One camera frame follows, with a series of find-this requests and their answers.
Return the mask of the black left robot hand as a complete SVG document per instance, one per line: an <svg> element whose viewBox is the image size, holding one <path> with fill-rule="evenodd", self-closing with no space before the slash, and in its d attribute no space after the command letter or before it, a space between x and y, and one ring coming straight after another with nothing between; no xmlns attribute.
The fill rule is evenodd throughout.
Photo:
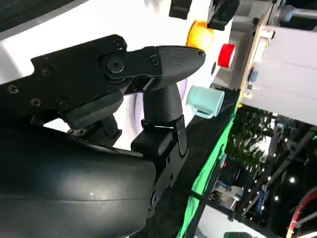
<svg viewBox="0 0 317 238"><path fill-rule="evenodd" d="M192 5L192 0L172 0L169 17L186 20ZM208 0L207 28L224 31L225 26L235 15L239 0Z"/></svg>

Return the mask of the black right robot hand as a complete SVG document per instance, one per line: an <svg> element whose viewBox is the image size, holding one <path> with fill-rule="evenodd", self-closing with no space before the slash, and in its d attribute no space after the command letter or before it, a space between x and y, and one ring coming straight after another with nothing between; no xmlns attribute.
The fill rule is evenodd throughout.
<svg viewBox="0 0 317 238"><path fill-rule="evenodd" d="M125 238L187 156L177 83L203 50L110 35L32 59L0 87L0 235Z"/></svg>

